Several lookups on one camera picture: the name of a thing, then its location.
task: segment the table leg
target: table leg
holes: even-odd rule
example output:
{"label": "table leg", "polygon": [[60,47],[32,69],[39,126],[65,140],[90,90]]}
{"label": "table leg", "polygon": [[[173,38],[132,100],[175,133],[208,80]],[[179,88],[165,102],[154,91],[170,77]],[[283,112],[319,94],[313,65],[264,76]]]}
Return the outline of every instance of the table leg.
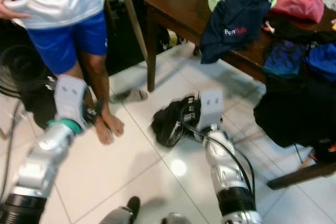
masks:
{"label": "table leg", "polygon": [[130,19],[131,19],[131,23],[132,23],[136,38],[138,39],[138,43],[140,45],[142,54],[145,60],[147,61],[147,49],[146,49],[145,41],[142,36],[142,31],[141,31],[139,21],[136,16],[133,1],[132,0],[124,0],[124,1],[125,1],[125,6],[127,9],[128,15],[130,16]]}
{"label": "table leg", "polygon": [[107,28],[113,27],[113,32],[115,33],[116,32],[116,27],[115,27],[116,23],[114,22],[114,19],[113,19],[112,10],[111,10],[109,0],[105,0],[105,2],[104,2],[104,13],[105,13],[105,17],[106,17],[106,27]]}
{"label": "table leg", "polygon": [[158,43],[158,25],[154,21],[153,9],[147,7],[147,89],[149,92],[154,91],[155,87],[155,67],[156,67],[156,54]]}
{"label": "table leg", "polygon": [[315,164],[285,176],[270,180],[267,185],[273,190],[288,187],[312,178],[327,176],[336,171],[336,162],[330,164]]}

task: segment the black cable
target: black cable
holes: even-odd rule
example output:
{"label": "black cable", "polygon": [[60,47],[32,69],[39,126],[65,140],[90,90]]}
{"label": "black cable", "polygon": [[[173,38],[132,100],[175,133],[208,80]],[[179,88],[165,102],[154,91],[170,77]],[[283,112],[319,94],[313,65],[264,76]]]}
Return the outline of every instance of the black cable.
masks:
{"label": "black cable", "polygon": [[[23,96],[27,95],[29,92],[36,91],[37,89],[42,88],[45,85],[49,85],[52,89],[54,89],[55,86],[56,86],[56,82],[46,81],[46,80],[36,81],[28,89],[26,89],[21,94],[21,96],[23,97]],[[16,126],[16,117],[17,117],[17,111],[18,111],[18,108],[19,108],[21,102],[22,101],[19,100],[19,101],[17,101],[17,103],[15,105],[14,112],[13,112],[12,124],[11,124],[11,127],[9,129],[9,140],[8,140],[7,153],[6,153],[5,170],[4,170],[3,181],[2,181],[2,185],[1,185],[0,203],[2,202],[2,199],[3,199],[4,194],[5,194],[5,189],[6,189],[6,186],[7,186],[9,161],[11,160],[10,159],[11,158],[10,154],[12,152],[12,143],[13,143],[13,138],[14,138],[14,129],[15,129],[15,126]]]}
{"label": "black cable", "polygon": [[253,195],[253,199],[256,200],[256,183],[255,183],[255,175],[254,175],[254,170],[253,170],[252,164],[251,164],[250,160],[248,160],[248,158],[245,156],[245,154],[242,153],[239,149],[235,148],[235,151],[238,152],[243,157],[243,159],[245,159],[245,161],[246,161],[246,163],[248,165],[248,168],[251,171],[251,177],[252,177],[252,195]]}
{"label": "black cable", "polygon": [[[240,171],[241,171],[242,174],[243,174],[244,180],[246,181],[247,187],[248,187],[249,191],[251,192],[254,201],[256,201],[256,198],[255,198],[255,192],[254,192],[254,190],[252,191],[252,189],[251,189],[251,184],[250,184],[250,181],[249,181],[249,179],[248,179],[248,176],[247,176],[247,174],[246,174],[246,172],[245,172],[243,166],[242,166],[241,163],[239,162],[239,160],[238,160],[238,159],[234,156],[234,154],[232,154],[232,152],[231,152],[226,146],[224,146],[221,142],[219,142],[218,140],[216,140],[216,139],[214,139],[214,138],[212,138],[212,137],[210,137],[210,136],[204,134],[203,132],[198,131],[196,128],[194,128],[194,127],[190,126],[189,124],[187,124],[187,123],[184,121],[184,117],[183,117],[183,114],[184,114],[184,111],[185,111],[186,107],[187,107],[187,106],[185,106],[185,107],[182,109],[182,111],[181,111],[181,116],[180,116],[180,121],[181,121],[181,123],[182,123],[188,130],[192,131],[193,133],[195,133],[195,134],[197,134],[197,135],[199,135],[199,136],[201,136],[201,137],[205,137],[205,138],[207,138],[207,139],[209,139],[209,140],[215,142],[216,144],[220,145],[220,146],[227,152],[227,154],[229,154],[229,156],[230,156],[230,157],[235,161],[235,163],[238,165]],[[247,160],[247,157],[246,157],[244,154],[242,155],[242,157],[243,157],[244,159]],[[249,161],[248,161],[248,165],[249,165],[249,167],[250,167],[250,169],[251,169],[251,173],[253,174],[253,183],[254,183],[254,181],[255,181],[255,180],[254,180],[254,172],[253,172],[252,165],[251,165],[251,163],[250,163]]]}
{"label": "black cable", "polygon": [[299,153],[298,147],[296,146],[296,144],[294,144],[294,146],[295,146],[295,149],[296,149],[296,153],[297,153],[298,156],[299,156],[300,162],[303,164],[303,160],[302,160],[301,155],[300,155],[300,153]]}
{"label": "black cable", "polygon": [[7,153],[6,153],[6,163],[5,163],[5,170],[4,170],[4,175],[3,175],[3,181],[1,185],[1,195],[0,195],[0,203],[2,202],[2,198],[4,197],[5,190],[6,190],[6,185],[7,185],[7,179],[8,179],[8,170],[9,170],[9,161],[11,160],[10,154],[12,152],[12,143],[13,143],[13,138],[14,138],[14,129],[16,125],[16,114],[18,111],[18,108],[21,104],[21,100],[17,101],[15,105],[15,109],[13,112],[13,119],[12,119],[12,124],[10,127],[10,132],[9,132],[9,141],[8,141],[8,146],[7,146]]}

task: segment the white tile floor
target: white tile floor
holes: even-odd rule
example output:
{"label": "white tile floor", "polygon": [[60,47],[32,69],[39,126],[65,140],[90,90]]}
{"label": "white tile floor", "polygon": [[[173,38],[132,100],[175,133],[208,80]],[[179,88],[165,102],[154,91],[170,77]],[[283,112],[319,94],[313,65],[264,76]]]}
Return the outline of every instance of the white tile floor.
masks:
{"label": "white tile floor", "polygon": [[[42,224],[98,224],[133,195],[142,199],[137,223],[160,223],[169,212],[180,212],[194,224],[220,223],[202,146],[187,138],[172,149],[159,146],[149,128],[152,116],[191,92],[221,88],[225,97],[224,124],[238,140],[260,131],[254,122],[253,107],[265,87],[224,62],[201,66],[192,51],[193,45],[183,44],[158,56],[156,89],[148,100],[111,107],[125,123],[123,137],[108,147],[98,142],[94,130],[77,138],[60,169]],[[112,76],[110,83],[111,92],[145,90],[145,64]],[[14,102],[0,96],[0,125],[6,131]],[[11,178],[35,135],[42,131],[30,114],[24,114],[15,133]],[[2,173],[6,142],[0,143]],[[273,191],[266,186],[268,180],[299,166],[295,149],[279,148],[267,137],[239,143],[238,147],[254,166],[257,209],[266,224],[336,223],[336,176]]]}

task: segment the black cloth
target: black cloth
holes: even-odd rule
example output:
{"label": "black cloth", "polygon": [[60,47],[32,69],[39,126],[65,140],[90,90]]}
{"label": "black cloth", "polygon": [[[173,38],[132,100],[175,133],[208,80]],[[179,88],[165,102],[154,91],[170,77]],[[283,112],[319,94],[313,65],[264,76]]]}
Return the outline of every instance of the black cloth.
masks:
{"label": "black cloth", "polygon": [[274,36],[297,43],[336,43],[336,31],[311,31],[296,27],[287,19],[270,16],[267,17],[271,27],[275,29]]}
{"label": "black cloth", "polygon": [[202,34],[202,64],[214,63],[232,49],[243,49],[260,39],[269,0],[225,0],[218,2]]}
{"label": "black cloth", "polygon": [[[154,114],[151,127],[156,136],[156,140],[165,147],[173,147],[186,131],[180,122],[183,109],[189,104],[190,99],[194,101],[193,95],[181,101],[174,101],[165,109],[161,109]],[[199,100],[193,102],[195,119],[189,121],[191,126],[195,126],[200,120],[201,103]]]}
{"label": "black cloth", "polygon": [[336,85],[318,76],[295,82],[267,80],[267,93],[254,109],[256,123],[278,145],[317,146],[336,141]]}

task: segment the wooden chair leg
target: wooden chair leg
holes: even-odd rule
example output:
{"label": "wooden chair leg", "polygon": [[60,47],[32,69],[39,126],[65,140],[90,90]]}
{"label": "wooden chair leg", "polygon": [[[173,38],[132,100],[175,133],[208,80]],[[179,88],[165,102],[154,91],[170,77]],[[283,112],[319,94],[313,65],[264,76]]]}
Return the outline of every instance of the wooden chair leg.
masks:
{"label": "wooden chair leg", "polygon": [[158,25],[154,21],[154,11],[147,6],[147,89],[149,92],[155,88],[155,68],[158,43]]}
{"label": "wooden chair leg", "polygon": [[288,187],[295,183],[300,183],[320,176],[328,176],[336,171],[336,162],[330,164],[315,164],[285,176],[270,180],[267,185],[273,190]]}
{"label": "wooden chair leg", "polygon": [[130,16],[131,19],[131,23],[136,35],[136,38],[138,40],[138,43],[140,45],[141,48],[141,52],[143,54],[143,57],[145,58],[146,62],[147,62],[147,57],[148,57],[148,53],[147,53],[147,49],[146,49],[146,44],[142,35],[142,31],[141,31],[141,27],[138,21],[138,18],[136,16],[136,12],[133,6],[133,2],[132,0],[124,0],[125,1],[125,6],[128,12],[128,15]]}

